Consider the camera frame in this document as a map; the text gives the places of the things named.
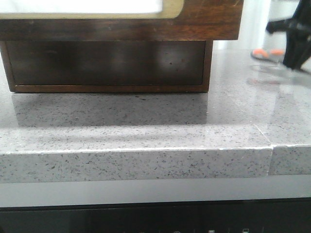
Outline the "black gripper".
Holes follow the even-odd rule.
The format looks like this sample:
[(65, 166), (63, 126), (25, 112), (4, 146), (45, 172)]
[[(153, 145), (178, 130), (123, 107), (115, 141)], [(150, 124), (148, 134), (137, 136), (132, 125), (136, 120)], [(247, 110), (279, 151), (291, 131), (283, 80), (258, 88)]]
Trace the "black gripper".
[(311, 56), (311, 1), (300, 0), (291, 18), (269, 21), (266, 31), (269, 34), (287, 32), (283, 65), (301, 69)]

